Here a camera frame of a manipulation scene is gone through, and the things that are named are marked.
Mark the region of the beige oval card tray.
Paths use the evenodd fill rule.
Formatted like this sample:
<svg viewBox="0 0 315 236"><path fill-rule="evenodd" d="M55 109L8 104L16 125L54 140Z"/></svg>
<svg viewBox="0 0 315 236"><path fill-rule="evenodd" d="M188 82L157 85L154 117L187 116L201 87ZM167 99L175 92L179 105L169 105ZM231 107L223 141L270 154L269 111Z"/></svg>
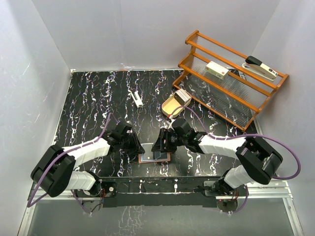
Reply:
<svg viewBox="0 0 315 236"><path fill-rule="evenodd" d="M168 118L177 117L185 108L181 106L174 98L174 93L161 106L162 113Z"/></svg>

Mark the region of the stack of credit cards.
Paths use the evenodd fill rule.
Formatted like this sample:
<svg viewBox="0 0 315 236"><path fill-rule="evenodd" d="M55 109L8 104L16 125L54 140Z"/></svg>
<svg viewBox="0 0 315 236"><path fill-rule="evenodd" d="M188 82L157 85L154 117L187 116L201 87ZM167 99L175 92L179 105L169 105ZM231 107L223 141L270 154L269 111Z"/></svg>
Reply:
<svg viewBox="0 0 315 236"><path fill-rule="evenodd" d="M186 106L191 101L191 95L184 89L177 90L174 93L174 98L181 106Z"/></svg>

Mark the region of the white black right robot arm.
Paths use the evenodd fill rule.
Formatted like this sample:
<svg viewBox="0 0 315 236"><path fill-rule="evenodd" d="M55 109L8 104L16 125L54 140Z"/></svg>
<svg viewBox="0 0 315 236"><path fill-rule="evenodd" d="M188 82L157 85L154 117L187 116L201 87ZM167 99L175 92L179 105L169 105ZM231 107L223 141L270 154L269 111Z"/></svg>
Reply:
<svg viewBox="0 0 315 236"><path fill-rule="evenodd" d="M195 131L183 118L174 120L169 128L160 129L152 152L174 153L180 146L194 153L219 154L240 161L240 166L227 170L212 185L196 188L219 195L231 195L239 186L251 182L268 185L283 162L282 156L262 137L212 138L206 132Z"/></svg>

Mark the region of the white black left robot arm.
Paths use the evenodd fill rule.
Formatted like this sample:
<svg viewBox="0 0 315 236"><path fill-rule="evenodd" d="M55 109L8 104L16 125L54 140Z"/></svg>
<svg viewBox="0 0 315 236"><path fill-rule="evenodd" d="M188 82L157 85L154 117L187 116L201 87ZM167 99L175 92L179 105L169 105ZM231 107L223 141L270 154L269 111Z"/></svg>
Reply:
<svg viewBox="0 0 315 236"><path fill-rule="evenodd" d="M75 169L118 151L127 155L145 152L132 125L127 122L121 121L115 129L103 131L101 136L79 145L50 146L31 172L31 179L50 197L56 197L65 190L84 190L91 196L97 196L102 189L97 176Z"/></svg>

